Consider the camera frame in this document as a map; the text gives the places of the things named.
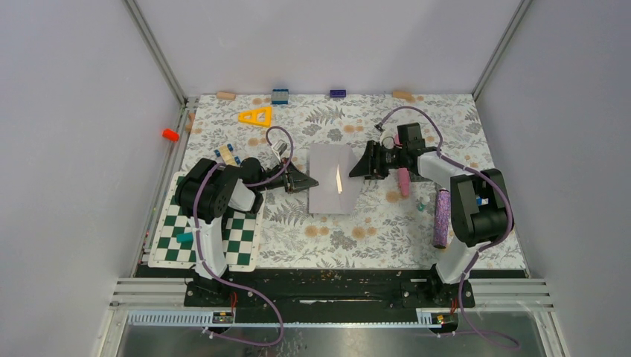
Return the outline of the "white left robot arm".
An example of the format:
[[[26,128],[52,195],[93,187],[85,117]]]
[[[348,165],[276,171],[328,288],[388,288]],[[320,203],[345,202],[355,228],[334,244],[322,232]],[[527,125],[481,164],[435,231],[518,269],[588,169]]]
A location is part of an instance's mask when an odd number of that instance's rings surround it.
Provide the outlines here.
[[[174,199],[189,218],[196,246],[196,273],[209,279],[202,296],[220,306],[231,295],[229,283],[220,279],[228,268],[222,250],[222,220],[231,208],[256,214],[261,209],[264,190],[282,188],[298,193],[317,187],[319,182],[300,171],[288,158],[265,169],[256,158],[247,158],[234,166],[202,158],[176,185]]]

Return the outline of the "grey paper envelope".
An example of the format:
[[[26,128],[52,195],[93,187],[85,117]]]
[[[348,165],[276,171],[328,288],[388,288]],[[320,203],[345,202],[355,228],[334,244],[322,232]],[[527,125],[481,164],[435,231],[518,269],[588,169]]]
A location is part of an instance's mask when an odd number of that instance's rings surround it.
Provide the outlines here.
[[[348,215],[353,212],[364,179],[349,178],[358,158],[348,145],[312,144],[309,150],[309,175],[319,186],[309,189],[309,212]],[[338,194],[336,168],[340,166],[343,192]]]

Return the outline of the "tan lined letter paper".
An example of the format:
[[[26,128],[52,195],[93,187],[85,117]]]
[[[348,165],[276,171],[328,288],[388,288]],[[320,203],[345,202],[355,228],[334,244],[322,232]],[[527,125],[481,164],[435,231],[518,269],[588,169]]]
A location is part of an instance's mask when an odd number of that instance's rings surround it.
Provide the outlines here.
[[[342,175],[340,172],[340,166],[337,166],[336,168],[336,187],[337,187],[338,194],[342,194],[343,185],[342,185]]]

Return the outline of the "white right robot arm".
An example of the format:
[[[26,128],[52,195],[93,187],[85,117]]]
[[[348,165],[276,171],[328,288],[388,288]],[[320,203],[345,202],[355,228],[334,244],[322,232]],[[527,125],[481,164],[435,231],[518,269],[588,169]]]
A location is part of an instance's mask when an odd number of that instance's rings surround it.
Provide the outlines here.
[[[513,230],[505,182],[497,169],[479,172],[466,168],[438,148],[428,147],[417,123],[399,125],[397,134],[399,142],[392,148],[368,141],[349,176],[377,180],[392,170],[405,168],[449,192],[455,238],[433,268],[438,279],[426,287],[429,301],[445,306],[456,296],[454,284],[467,278],[481,250]]]

